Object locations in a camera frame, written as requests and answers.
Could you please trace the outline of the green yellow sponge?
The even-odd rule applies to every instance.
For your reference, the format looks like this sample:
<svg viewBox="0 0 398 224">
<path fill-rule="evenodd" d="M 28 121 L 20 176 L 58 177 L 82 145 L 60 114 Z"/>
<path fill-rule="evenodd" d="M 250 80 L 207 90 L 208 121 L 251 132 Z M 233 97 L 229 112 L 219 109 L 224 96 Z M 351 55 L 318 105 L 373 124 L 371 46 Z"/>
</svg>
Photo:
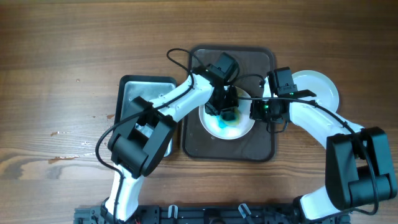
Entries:
<svg viewBox="0 0 398 224">
<path fill-rule="evenodd" d="M 220 114 L 220 121 L 227 126 L 237 126 L 240 122 L 240 113 L 237 110 L 224 111 Z"/>
</svg>

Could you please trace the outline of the white plate blue streak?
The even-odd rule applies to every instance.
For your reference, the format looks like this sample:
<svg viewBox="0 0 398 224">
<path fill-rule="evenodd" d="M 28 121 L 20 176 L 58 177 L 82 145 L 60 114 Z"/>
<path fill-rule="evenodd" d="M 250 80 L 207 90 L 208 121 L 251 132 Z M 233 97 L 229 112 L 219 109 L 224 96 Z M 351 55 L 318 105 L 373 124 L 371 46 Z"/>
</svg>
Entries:
<svg viewBox="0 0 398 224">
<path fill-rule="evenodd" d="M 205 105 L 199 107 L 199 118 L 202 125 L 211 135 L 217 138 L 224 140 L 237 139 L 247 134 L 254 126 L 254 120 L 249 117 L 251 107 L 251 102 L 247 100 L 249 94 L 239 87 L 236 88 L 239 106 L 234 110 L 240 113 L 240 122 L 237 126 L 227 126 L 220 121 L 220 115 L 212 116 L 205 113 Z"/>
</svg>

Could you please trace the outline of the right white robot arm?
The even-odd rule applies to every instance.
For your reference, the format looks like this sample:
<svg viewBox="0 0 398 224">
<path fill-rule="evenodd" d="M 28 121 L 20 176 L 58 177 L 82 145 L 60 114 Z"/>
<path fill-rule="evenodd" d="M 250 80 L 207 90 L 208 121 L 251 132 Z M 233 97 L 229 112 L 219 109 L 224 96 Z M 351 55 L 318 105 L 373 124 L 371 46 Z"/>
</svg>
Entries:
<svg viewBox="0 0 398 224">
<path fill-rule="evenodd" d="M 293 123 L 326 150 L 325 184 L 294 200 L 296 222 L 313 223 L 348 212 L 374 215 L 381 201 L 397 196 L 397 180 L 387 134 L 364 128 L 306 101 L 309 90 L 279 98 L 251 98 L 250 117 L 267 123 Z"/>
</svg>

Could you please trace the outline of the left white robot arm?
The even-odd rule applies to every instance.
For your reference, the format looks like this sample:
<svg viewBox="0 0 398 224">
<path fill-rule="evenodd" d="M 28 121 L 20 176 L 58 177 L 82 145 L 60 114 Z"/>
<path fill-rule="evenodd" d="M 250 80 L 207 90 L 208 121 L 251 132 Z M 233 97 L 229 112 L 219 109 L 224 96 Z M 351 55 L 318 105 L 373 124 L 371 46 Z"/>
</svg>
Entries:
<svg viewBox="0 0 398 224">
<path fill-rule="evenodd" d="M 124 223 L 138 208 L 144 178 L 164 157 L 178 122 L 195 108 L 210 104 L 220 114 L 236 107 L 227 99 L 232 72 L 197 70 L 174 90 L 147 101 L 138 96 L 125 109 L 121 120 L 100 137 L 109 137 L 112 164 L 103 163 L 116 173 L 111 195 L 104 208 L 113 223 Z"/>
</svg>

